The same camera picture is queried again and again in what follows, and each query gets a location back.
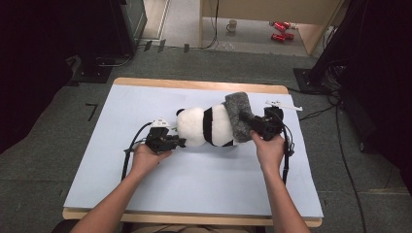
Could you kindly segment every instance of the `white plush body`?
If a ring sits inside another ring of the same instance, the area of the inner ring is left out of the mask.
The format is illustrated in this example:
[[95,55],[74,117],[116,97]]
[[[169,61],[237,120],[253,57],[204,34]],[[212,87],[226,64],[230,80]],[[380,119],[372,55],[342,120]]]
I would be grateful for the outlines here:
[[[233,130],[229,116],[224,105],[212,107],[212,142],[221,147],[233,141]],[[189,108],[181,111],[177,117],[177,128],[180,138],[185,138],[187,147],[200,147],[206,140],[203,132],[204,110],[201,108]]]

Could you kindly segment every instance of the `human hand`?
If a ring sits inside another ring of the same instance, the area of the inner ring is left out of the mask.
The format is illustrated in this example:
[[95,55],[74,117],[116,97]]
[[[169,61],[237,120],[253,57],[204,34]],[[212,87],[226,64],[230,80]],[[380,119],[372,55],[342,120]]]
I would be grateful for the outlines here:
[[279,167],[284,156],[285,140],[279,134],[270,141],[261,139],[259,134],[254,130],[252,130],[250,134],[257,146],[257,159],[263,173],[275,172],[279,174]]
[[145,177],[161,160],[170,156],[170,154],[172,154],[171,150],[162,153],[154,153],[147,145],[141,144],[134,151],[130,174]]

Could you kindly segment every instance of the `black metal base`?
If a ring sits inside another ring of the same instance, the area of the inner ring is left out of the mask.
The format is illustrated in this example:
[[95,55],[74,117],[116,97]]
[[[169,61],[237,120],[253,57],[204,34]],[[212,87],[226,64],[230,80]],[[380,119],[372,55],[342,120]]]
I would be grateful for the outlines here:
[[297,69],[293,68],[294,77],[296,78],[297,84],[299,85],[300,92],[312,94],[327,94],[330,90],[321,84],[313,84],[309,81],[309,73],[311,69]]
[[84,69],[81,64],[71,82],[75,83],[106,83],[112,72],[111,66],[94,66],[93,69]]

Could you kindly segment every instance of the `wooden desk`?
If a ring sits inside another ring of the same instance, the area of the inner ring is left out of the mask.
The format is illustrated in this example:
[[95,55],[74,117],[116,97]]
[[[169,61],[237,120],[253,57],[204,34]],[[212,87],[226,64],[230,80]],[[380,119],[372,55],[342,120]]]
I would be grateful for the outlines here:
[[[137,85],[167,88],[187,88],[205,90],[247,91],[256,93],[280,93],[288,94],[284,86],[242,83],[207,83],[191,81],[168,81],[118,78],[114,84]],[[80,219],[86,215],[89,209],[64,208],[63,217],[66,219]],[[305,217],[309,227],[317,227],[322,224],[321,217]],[[143,213],[126,212],[121,221],[150,222],[150,223],[180,223],[180,224],[221,224],[221,225],[272,225],[270,216],[228,216],[228,215],[185,215],[170,213]]]
[[[214,17],[217,4],[217,0],[201,1],[200,33],[202,18]],[[345,9],[341,9],[344,2],[345,0],[222,0],[219,3],[218,17],[299,23],[300,37],[308,54],[312,54],[328,27],[338,23],[333,23],[336,16],[344,14]]]

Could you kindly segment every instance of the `forearm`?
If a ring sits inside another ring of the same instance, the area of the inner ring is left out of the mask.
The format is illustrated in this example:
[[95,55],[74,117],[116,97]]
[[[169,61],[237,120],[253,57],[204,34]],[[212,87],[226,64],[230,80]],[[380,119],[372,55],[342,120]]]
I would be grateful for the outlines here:
[[94,207],[71,232],[115,232],[128,202],[142,178],[127,176]]
[[275,232],[309,232],[279,172],[263,172]]

